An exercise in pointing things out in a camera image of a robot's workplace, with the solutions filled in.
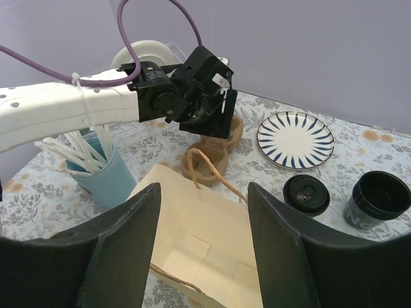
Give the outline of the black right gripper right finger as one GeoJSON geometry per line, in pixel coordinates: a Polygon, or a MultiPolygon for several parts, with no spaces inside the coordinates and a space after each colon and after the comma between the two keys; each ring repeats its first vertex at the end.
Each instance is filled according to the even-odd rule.
{"type": "Polygon", "coordinates": [[[376,242],[330,228],[257,183],[248,212],[264,307],[409,307],[410,236],[376,242]]]}

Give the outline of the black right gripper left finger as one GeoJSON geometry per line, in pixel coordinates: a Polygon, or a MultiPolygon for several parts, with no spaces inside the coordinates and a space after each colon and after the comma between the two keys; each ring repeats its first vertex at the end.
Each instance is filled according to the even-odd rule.
{"type": "Polygon", "coordinates": [[[49,239],[1,239],[2,307],[140,307],[161,207],[150,184],[49,239]]]}

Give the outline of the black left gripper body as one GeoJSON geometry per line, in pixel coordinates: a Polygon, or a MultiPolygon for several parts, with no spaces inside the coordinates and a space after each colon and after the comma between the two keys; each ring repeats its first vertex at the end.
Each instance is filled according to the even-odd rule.
{"type": "Polygon", "coordinates": [[[156,115],[180,124],[186,132],[228,139],[237,92],[234,72],[204,46],[183,64],[164,65],[171,85],[153,101],[156,115]]]}

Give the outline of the black coffee cup lid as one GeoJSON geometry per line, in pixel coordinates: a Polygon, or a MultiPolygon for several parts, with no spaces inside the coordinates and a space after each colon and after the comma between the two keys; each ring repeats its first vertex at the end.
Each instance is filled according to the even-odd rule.
{"type": "Polygon", "coordinates": [[[295,175],[289,178],[283,187],[285,203],[290,207],[321,207],[324,211],[330,203],[326,186],[310,175],[295,175]]]}

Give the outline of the brown paper bag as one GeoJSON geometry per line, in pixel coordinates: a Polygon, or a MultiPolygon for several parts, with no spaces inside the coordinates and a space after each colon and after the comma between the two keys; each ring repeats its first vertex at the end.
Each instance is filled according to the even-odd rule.
{"type": "Polygon", "coordinates": [[[151,272],[204,307],[262,307],[247,207],[155,164],[135,186],[161,185],[151,272]]]}

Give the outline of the black takeout coffee cup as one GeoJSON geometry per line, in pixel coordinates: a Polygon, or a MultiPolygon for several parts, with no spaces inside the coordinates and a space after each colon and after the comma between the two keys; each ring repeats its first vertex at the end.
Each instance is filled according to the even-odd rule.
{"type": "Polygon", "coordinates": [[[297,206],[293,208],[309,217],[316,217],[324,212],[324,209],[321,207],[297,206]]]}

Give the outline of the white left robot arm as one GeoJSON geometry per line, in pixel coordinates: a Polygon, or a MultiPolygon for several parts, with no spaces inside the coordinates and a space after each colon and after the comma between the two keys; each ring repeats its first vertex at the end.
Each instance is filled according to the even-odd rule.
{"type": "Polygon", "coordinates": [[[141,71],[126,85],[50,82],[1,89],[1,151],[61,133],[160,118],[185,132],[228,138],[238,93],[225,58],[198,46],[180,64],[161,42],[132,47],[141,71]]]}

